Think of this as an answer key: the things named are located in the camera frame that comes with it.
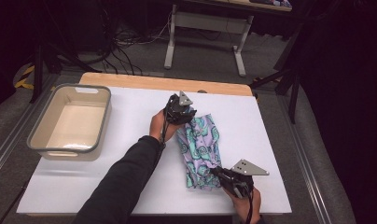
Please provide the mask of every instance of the beige plastic tub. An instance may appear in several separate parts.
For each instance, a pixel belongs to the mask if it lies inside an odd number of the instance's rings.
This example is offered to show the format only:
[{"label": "beige plastic tub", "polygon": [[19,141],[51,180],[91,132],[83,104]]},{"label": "beige plastic tub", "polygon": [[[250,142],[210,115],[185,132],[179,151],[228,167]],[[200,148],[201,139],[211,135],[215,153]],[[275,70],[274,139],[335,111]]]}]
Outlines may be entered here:
[{"label": "beige plastic tub", "polygon": [[111,110],[107,87],[58,86],[28,137],[28,147],[48,160],[94,161]]}]

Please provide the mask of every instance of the purple fabric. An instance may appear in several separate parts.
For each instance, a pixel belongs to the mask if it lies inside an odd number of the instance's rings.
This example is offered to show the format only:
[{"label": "purple fabric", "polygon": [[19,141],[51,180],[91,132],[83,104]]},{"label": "purple fabric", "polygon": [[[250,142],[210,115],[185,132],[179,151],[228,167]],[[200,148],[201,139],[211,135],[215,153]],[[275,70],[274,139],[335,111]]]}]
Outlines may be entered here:
[{"label": "purple fabric", "polygon": [[217,140],[219,133],[211,115],[194,118],[177,131],[178,142],[187,166],[187,187],[220,188],[210,168],[221,166]]}]

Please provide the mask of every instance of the white table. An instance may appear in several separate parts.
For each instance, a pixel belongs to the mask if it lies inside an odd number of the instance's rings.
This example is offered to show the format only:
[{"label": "white table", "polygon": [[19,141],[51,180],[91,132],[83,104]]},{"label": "white table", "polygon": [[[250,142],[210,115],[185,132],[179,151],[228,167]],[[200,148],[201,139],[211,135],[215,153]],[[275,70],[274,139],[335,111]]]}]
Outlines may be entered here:
[{"label": "white table", "polygon": [[[90,197],[109,167],[138,138],[148,133],[152,115],[176,91],[110,88],[112,110],[102,153],[96,161],[47,161],[41,159],[17,212],[27,215],[75,214]],[[220,132],[222,165],[231,168],[247,159],[270,172],[254,176],[261,192],[262,214],[291,213],[285,186],[254,97],[203,94],[186,91],[198,110],[212,114]],[[147,183],[136,215],[232,215],[230,198],[222,189],[186,188],[186,168],[177,141],[167,143],[160,163]]]}]

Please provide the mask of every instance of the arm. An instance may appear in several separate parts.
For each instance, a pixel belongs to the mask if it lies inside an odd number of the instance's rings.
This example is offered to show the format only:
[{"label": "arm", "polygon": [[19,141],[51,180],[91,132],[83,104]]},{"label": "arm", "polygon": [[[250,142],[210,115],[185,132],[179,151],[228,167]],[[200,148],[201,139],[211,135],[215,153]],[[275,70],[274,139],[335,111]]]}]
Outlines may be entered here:
[{"label": "arm", "polygon": [[[234,204],[234,208],[237,212],[238,217],[241,219],[242,223],[246,223],[247,214],[250,209],[249,201],[247,199],[239,199],[236,198],[234,195],[229,193],[228,190],[224,189],[224,191],[230,196],[232,203]],[[253,209],[252,209],[252,219],[250,220],[250,224],[258,223],[260,220],[260,205],[261,205],[261,195],[258,189],[253,188],[252,190],[253,196]]]},{"label": "arm", "polygon": [[[161,156],[162,111],[153,116],[149,135],[139,139],[107,172],[90,198],[78,211],[74,224],[126,223]],[[165,141],[179,126],[169,125]]]}]

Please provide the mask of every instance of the metal bracket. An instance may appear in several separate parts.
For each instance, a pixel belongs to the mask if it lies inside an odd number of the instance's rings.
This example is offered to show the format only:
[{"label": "metal bracket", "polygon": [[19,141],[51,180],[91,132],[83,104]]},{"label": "metal bracket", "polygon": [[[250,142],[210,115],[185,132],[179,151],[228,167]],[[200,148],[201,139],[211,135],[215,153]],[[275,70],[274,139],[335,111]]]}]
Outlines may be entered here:
[{"label": "metal bracket", "polygon": [[269,175],[270,172],[261,169],[260,167],[256,166],[250,161],[241,159],[238,161],[234,166],[232,166],[231,170],[235,173],[241,175]]},{"label": "metal bracket", "polygon": [[192,105],[192,101],[187,97],[184,92],[179,93],[179,104],[180,105]]}]

